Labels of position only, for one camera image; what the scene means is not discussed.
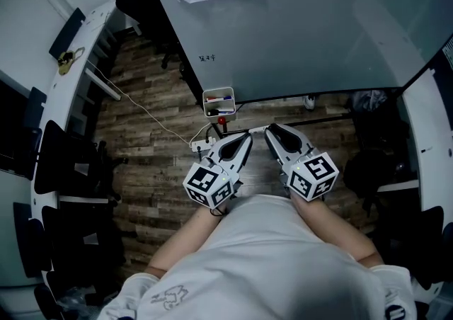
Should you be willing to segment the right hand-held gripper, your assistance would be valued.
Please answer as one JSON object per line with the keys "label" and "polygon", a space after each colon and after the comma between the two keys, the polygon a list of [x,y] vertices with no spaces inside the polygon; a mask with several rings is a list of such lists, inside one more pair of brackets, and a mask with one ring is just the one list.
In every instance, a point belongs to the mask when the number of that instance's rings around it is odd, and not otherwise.
{"label": "right hand-held gripper", "polygon": [[318,150],[308,152],[311,142],[299,130],[273,123],[265,129],[265,141],[287,176],[285,185],[310,202],[330,190],[339,170],[330,156]]}

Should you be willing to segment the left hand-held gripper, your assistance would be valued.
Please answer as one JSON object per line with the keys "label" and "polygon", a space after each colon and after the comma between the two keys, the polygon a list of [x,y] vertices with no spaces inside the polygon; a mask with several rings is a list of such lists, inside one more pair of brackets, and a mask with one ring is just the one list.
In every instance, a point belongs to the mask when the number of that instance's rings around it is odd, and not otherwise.
{"label": "left hand-held gripper", "polygon": [[189,198],[211,210],[217,209],[240,186],[239,172],[251,152],[250,133],[233,134],[219,140],[200,163],[190,168],[183,187]]}

